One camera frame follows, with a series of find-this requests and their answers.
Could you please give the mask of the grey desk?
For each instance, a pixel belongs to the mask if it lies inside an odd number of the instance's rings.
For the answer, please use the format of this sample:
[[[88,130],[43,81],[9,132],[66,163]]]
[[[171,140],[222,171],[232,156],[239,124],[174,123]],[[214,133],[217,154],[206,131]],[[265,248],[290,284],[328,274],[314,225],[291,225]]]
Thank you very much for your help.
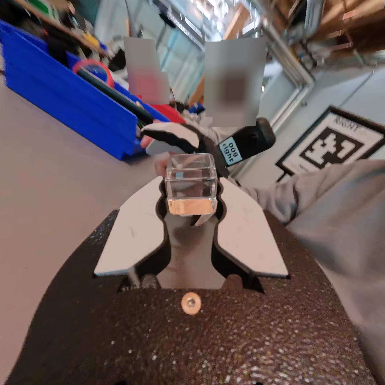
[[[123,162],[0,87],[0,382],[36,308],[73,251],[155,178],[155,157]]]

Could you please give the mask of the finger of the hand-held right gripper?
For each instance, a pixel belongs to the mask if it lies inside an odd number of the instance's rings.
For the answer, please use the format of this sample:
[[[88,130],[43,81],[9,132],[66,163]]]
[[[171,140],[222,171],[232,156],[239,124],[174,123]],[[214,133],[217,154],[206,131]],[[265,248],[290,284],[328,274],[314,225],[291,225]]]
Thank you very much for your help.
[[[200,147],[200,131],[189,124],[152,123],[145,126],[145,137],[151,139],[145,149],[149,156],[165,152],[192,154]]]

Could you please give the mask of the blue plastic bin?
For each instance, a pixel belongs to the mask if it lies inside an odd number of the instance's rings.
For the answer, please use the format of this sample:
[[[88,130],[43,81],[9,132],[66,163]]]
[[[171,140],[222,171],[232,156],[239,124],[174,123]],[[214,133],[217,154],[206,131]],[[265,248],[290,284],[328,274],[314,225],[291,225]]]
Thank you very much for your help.
[[[116,159],[142,152],[138,118],[49,55],[47,43],[1,21],[6,85]]]

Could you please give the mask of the clear colourless cube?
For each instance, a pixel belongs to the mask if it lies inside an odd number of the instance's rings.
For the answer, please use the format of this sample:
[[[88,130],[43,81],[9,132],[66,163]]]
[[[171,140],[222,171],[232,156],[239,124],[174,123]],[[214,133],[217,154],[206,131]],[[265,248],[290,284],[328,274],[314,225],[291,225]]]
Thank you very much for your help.
[[[178,216],[212,215],[218,176],[209,153],[171,155],[164,177],[169,212]]]

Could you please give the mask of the red plastic bin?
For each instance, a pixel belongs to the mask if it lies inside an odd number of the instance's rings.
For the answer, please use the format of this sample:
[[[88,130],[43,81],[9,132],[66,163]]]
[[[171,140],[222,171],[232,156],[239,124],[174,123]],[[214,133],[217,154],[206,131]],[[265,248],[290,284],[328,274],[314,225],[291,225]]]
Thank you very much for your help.
[[[186,121],[182,118],[181,114],[168,104],[150,104],[156,111],[162,116],[169,119],[172,123],[185,124]]]

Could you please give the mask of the person's grey hoodie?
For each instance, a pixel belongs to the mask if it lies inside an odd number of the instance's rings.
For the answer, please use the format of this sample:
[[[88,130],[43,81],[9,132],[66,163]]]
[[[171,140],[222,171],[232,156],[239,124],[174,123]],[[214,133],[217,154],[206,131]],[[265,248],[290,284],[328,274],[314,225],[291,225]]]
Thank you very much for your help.
[[[346,277],[322,268],[356,326],[370,369],[384,384],[384,281]]]

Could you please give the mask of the square marker wall poster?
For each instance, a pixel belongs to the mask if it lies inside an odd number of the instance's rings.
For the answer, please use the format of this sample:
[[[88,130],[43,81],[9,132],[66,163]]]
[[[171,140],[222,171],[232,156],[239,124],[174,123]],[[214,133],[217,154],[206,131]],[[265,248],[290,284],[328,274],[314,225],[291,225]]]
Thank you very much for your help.
[[[276,166],[286,176],[368,159],[384,146],[384,125],[330,105],[282,155]]]

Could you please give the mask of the person's right forearm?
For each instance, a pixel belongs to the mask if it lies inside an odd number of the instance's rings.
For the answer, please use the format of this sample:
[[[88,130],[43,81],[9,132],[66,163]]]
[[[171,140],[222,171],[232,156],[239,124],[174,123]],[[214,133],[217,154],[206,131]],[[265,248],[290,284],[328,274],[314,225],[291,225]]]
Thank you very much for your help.
[[[241,189],[285,225],[322,267],[384,281],[384,160],[336,164],[269,188]]]

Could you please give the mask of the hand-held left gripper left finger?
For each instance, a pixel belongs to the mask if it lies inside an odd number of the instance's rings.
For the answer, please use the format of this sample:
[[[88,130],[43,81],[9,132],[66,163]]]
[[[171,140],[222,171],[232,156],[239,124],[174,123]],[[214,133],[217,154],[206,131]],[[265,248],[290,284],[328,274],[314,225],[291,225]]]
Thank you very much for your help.
[[[171,251],[164,222],[164,203],[157,177],[134,193],[119,209],[94,275],[157,275],[170,262]]]

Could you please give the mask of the person's right hand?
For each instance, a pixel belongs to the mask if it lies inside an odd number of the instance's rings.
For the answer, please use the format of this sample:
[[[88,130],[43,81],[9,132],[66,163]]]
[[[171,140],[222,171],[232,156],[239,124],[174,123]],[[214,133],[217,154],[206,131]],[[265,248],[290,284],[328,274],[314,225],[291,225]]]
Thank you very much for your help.
[[[171,154],[170,145],[149,136],[143,136],[140,145],[142,149],[145,150],[146,155],[153,158],[157,176],[165,177],[168,160]]]

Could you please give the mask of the red tape roll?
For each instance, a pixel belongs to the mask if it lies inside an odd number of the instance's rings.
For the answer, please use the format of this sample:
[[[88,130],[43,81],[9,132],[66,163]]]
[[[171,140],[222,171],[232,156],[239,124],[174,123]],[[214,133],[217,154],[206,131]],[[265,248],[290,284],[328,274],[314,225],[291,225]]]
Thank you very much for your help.
[[[108,67],[95,59],[81,59],[72,66],[72,71],[80,75],[80,70],[88,71],[98,79],[104,81],[109,87],[115,88],[115,82]]]

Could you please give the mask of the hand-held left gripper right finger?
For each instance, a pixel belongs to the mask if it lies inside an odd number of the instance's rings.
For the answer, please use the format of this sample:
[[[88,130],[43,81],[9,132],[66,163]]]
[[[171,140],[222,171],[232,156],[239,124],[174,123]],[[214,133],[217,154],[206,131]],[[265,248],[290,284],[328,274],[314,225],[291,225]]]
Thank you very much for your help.
[[[218,181],[214,244],[246,273],[287,278],[288,269],[261,206],[227,179]]]

